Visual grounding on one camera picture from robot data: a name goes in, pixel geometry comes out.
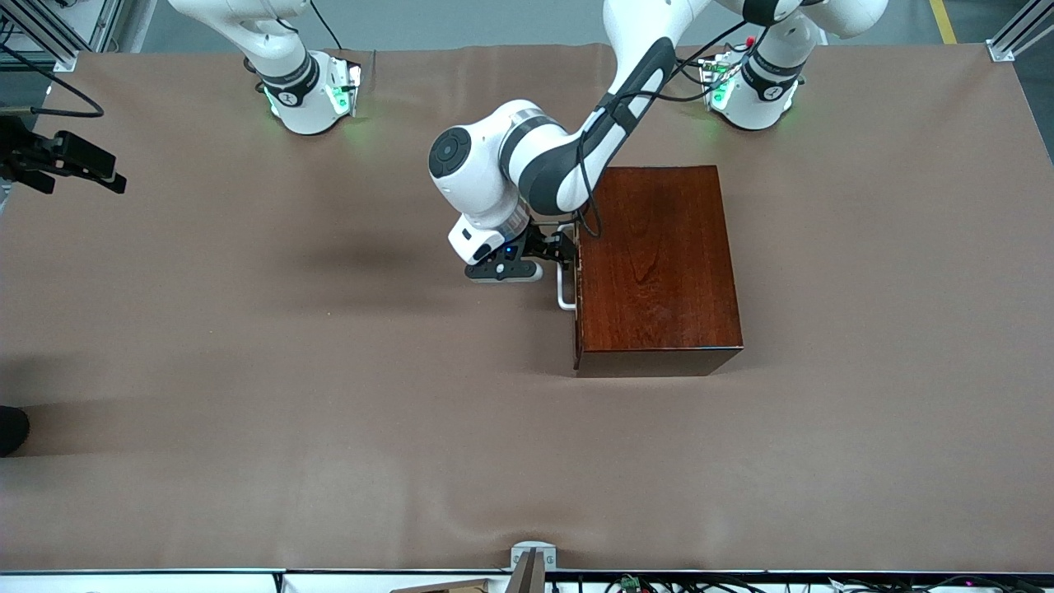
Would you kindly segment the aluminium frame post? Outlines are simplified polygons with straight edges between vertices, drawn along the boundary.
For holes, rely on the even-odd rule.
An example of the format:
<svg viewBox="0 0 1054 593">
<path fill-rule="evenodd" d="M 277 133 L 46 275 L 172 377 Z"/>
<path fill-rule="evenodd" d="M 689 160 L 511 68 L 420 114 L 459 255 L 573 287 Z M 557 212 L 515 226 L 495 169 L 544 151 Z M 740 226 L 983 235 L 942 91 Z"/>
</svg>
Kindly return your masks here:
<svg viewBox="0 0 1054 593">
<path fill-rule="evenodd" d="M 993 38 L 985 39 L 987 52 L 994 63 L 1012 63 L 1052 31 L 1054 0 L 1027 0 Z"/>
<path fill-rule="evenodd" d="M 71 72 L 79 54 L 113 48 L 128 0 L 0 0 L 0 70 L 34 65 Z"/>
</svg>

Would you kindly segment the grey metal bracket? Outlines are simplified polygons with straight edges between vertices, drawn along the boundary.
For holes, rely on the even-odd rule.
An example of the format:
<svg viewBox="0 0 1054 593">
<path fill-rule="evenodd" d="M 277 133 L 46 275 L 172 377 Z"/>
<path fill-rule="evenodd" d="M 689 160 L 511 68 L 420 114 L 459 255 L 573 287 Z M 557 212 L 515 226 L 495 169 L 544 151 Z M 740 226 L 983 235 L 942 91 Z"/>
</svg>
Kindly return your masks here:
<svg viewBox="0 0 1054 593">
<path fill-rule="evenodd" d="M 524 541 L 511 548 L 511 578 L 504 593 L 551 593 L 549 573 L 557 571 L 557 545 Z"/>
</svg>

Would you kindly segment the dark brown wooden cabinet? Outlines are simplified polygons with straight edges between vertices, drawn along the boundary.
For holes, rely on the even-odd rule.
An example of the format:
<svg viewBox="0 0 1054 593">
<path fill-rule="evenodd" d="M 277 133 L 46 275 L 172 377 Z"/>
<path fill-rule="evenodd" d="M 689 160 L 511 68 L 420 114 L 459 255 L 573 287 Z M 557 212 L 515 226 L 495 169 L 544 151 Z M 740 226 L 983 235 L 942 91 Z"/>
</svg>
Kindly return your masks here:
<svg viewBox="0 0 1054 593">
<path fill-rule="evenodd" d="M 575 374 L 707 376 L 744 348 L 719 171 L 610 166 L 575 259 Z"/>
</svg>

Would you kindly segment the brown cardboard piece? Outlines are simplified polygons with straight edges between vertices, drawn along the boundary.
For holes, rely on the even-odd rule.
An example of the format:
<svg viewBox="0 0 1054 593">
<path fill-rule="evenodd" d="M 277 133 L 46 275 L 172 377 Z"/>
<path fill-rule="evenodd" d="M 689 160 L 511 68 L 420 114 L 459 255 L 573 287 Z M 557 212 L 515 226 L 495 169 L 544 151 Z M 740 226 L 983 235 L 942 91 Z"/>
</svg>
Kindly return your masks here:
<svg viewBox="0 0 1054 593">
<path fill-rule="evenodd" d="M 479 578 L 469 579 L 469 581 L 449 581 L 396 588 L 391 590 L 390 593 L 490 593 L 489 584 L 488 578 Z"/>
</svg>

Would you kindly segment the black round object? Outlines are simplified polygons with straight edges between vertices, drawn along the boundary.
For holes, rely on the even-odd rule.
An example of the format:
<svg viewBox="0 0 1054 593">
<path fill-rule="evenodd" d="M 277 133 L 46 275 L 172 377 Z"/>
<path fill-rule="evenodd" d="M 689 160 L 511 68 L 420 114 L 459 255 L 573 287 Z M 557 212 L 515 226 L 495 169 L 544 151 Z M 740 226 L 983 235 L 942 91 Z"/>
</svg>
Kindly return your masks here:
<svg viewBox="0 0 1054 593">
<path fill-rule="evenodd" d="M 30 416 L 24 410 L 0 406 L 0 458 L 7 457 L 30 438 Z"/>
</svg>

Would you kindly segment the brown table cloth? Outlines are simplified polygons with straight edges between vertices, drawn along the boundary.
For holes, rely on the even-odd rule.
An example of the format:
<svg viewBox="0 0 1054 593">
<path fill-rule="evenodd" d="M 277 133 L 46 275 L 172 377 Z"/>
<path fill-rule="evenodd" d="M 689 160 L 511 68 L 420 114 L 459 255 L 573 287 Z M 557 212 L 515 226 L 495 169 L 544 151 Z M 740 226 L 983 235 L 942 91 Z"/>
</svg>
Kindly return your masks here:
<svg viewBox="0 0 1054 593">
<path fill-rule="evenodd" d="M 979 44 L 821 46 L 778 127 L 655 105 L 623 166 L 718 166 L 745 349 L 575 378 L 553 282 L 477 285 L 427 171 L 513 98 L 579 124 L 605 45 L 385 52 L 280 127 L 234 55 L 87 55 L 42 120 L 122 195 L 0 217 L 0 569 L 1054 572 L 1054 166 Z"/>
</svg>

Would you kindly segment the light wood drawer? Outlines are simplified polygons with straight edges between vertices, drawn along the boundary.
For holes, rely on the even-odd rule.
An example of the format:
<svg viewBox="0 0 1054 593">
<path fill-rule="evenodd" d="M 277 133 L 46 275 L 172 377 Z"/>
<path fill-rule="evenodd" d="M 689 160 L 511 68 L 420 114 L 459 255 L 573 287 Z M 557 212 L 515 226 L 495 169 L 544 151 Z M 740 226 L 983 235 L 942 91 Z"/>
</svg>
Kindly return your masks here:
<svg viewBox="0 0 1054 593">
<path fill-rule="evenodd" d="M 572 315 L 572 368 L 577 372 L 579 371 L 582 356 L 580 312 L 579 307 L 577 307 L 579 304 L 579 297 L 577 297 L 577 292 L 579 291 L 577 273 L 579 273 L 580 263 L 579 253 L 577 253 L 579 232 L 577 232 L 577 225 L 572 224 L 572 222 L 558 225 L 557 232 L 561 234 L 561 239 L 564 239 L 566 243 L 564 262 L 557 270 L 557 304 L 562 311 L 567 311 Z"/>
</svg>

